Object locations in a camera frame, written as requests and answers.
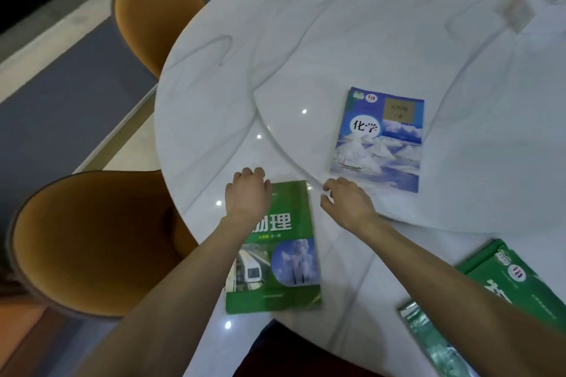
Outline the person's right hand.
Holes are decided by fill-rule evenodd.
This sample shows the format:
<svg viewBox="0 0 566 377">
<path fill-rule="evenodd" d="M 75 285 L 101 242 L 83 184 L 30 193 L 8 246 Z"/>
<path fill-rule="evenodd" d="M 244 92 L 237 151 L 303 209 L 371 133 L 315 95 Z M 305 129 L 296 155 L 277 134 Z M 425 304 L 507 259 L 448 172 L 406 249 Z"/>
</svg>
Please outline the person's right hand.
<svg viewBox="0 0 566 377">
<path fill-rule="evenodd" d="M 344 230 L 361 238 L 381 224 L 370 197 L 353 181 L 339 177 L 323 184 L 324 195 L 336 205 L 335 214 L 329 215 Z"/>
</svg>

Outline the person's left hand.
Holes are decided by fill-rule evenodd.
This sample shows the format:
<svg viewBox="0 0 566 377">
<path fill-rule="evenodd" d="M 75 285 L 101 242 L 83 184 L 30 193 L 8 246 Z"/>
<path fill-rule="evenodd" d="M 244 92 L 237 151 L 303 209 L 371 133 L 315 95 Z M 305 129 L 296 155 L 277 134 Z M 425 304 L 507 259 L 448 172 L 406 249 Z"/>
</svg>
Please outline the person's left hand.
<svg viewBox="0 0 566 377">
<path fill-rule="evenodd" d="M 232 181 L 225 189 L 226 218 L 230 223 L 250 233 L 272 204 L 272 185 L 270 188 L 253 186 L 232 186 Z"/>
</svg>

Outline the green textbook with train picture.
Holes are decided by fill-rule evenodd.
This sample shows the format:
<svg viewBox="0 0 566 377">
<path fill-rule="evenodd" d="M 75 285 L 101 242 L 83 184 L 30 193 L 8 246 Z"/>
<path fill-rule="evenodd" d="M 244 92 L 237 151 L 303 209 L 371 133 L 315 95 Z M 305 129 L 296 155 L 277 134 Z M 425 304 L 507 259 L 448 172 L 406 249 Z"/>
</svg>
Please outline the green textbook with train picture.
<svg viewBox="0 0 566 377">
<path fill-rule="evenodd" d="M 302 310 L 322 304 L 305 180 L 272 185 L 272 204 L 238 251 L 225 283 L 228 315 Z"/>
</svg>

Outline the person's right forearm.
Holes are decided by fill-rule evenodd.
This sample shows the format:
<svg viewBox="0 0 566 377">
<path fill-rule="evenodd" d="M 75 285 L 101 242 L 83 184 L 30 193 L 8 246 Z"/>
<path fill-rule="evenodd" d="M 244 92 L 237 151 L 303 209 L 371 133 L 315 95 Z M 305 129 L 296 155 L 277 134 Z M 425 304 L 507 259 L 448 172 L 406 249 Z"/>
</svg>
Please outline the person's right forearm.
<svg viewBox="0 0 566 377">
<path fill-rule="evenodd" d="M 368 245 L 480 377 L 566 377 L 566 336 L 470 280 L 377 215 L 343 227 Z"/>
</svg>

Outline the person's left forearm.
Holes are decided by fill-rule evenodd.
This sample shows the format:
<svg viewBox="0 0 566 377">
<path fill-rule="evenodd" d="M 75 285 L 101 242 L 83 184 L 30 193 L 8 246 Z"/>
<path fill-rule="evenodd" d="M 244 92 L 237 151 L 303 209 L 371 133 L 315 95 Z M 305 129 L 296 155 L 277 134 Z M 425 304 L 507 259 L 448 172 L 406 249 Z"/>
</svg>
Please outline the person's left forearm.
<svg viewBox="0 0 566 377">
<path fill-rule="evenodd" d="M 264 214 L 239 210 L 224 216 L 95 347 L 75 377 L 182 377 L 239 249 Z"/>
</svg>

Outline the blue textbook with white mounds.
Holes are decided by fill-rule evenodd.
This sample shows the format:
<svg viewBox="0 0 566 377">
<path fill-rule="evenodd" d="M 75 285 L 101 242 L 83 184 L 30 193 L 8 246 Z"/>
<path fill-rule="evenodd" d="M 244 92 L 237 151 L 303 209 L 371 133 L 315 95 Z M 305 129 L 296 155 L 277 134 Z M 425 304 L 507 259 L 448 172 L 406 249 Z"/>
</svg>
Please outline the blue textbook with white mounds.
<svg viewBox="0 0 566 377">
<path fill-rule="evenodd" d="M 419 192 L 425 101 L 351 87 L 330 173 Z"/>
</svg>

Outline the person's dark trousers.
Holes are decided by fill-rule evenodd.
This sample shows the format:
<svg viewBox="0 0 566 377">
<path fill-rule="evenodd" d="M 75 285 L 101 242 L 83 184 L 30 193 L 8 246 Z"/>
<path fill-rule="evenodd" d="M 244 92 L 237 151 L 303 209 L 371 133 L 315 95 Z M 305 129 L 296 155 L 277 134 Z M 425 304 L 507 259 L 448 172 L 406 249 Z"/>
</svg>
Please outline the person's dark trousers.
<svg viewBox="0 0 566 377">
<path fill-rule="evenodd" d="M 232 377 L 384 377 L 316 346 L 276 319 L 260 332 Z"/>
</svg>

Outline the orange chair with dark rim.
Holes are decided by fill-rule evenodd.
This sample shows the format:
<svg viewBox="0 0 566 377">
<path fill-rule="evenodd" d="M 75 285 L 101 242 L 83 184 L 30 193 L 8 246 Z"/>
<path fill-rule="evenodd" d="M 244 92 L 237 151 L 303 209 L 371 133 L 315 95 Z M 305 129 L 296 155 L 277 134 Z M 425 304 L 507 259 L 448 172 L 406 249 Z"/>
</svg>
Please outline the orange chair with dark rim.
<svg viewBox="0 0 566 377">
<path fill-rule="evenodd" d="M 111 15 L 126 45 L 159 80 L 166 59 L 206 0 L 112 0 Z"/>
<path fill-rule="evenodd" d="M 6 234 L 26 290 L 81 318 L 122 318 L 197 246 L 161 171 L 61 178 L 27 199 Z"/>
</svg>

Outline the white marble turntable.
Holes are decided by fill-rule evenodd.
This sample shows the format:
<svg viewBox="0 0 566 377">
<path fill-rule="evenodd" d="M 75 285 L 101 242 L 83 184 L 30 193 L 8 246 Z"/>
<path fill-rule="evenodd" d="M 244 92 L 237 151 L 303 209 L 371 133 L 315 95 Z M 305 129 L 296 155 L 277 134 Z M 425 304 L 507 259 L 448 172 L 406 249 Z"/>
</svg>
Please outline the white marble turntable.
<svg viewBox="0 0 566 377">
<path fill-rule="evenodd" d="M 510 0 L 278 0 L 249 84 L 279 148 L 330 165 L 393 220 L 462 232 L 566 225 L 566 19 L 519 34 Z M 424 100 L 421 151 L 333 158 L 350 88 Z"/>
</svg>

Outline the green textbook with glossy cover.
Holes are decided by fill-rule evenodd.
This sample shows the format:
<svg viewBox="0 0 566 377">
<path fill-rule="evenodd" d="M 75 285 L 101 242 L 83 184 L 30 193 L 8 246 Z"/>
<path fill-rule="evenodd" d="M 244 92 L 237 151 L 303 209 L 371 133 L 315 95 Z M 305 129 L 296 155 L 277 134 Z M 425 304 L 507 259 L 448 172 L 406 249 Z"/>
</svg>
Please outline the green textbook with glossy cover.
<svg viewBox="0 0 566 377">
<path fill-rule="evenodd" d="M 487 290 L 566 334 L 566 304 L 502 239 L 492 239 L 456 266 Z M 412 300 L 398 313 L 440 377 L 479 377 Z"/>
</svg>

